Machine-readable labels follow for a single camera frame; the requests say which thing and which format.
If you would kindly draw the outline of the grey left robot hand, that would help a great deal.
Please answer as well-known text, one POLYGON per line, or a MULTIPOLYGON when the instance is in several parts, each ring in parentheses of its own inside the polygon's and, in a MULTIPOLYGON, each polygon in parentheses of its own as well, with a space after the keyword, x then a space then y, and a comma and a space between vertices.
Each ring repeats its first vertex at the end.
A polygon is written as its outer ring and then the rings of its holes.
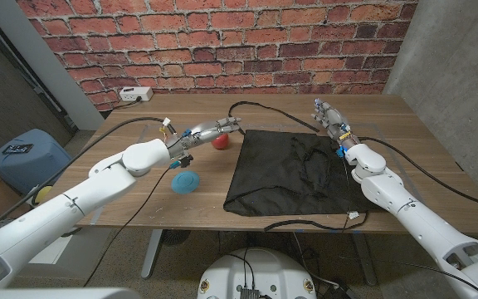
POLYGON ((241 118, 227 117, 207 121, 185 130, 178 138, 167 143, 171 159, 181 159, 188 155, 188 150, 199 145, 211 143, 218 137, 240 129, 241 118))

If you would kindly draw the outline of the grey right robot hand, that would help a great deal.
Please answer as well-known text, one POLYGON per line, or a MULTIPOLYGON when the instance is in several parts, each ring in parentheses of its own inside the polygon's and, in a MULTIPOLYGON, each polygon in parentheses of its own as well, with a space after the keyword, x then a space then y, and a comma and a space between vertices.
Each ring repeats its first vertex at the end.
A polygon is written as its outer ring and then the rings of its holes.
POLYGON ((352 133, 347 119, 320 98, 315 99, 315 113, 312 117, 326 129, 328 136, 344 151, 360 143, 358 137, 352 133))

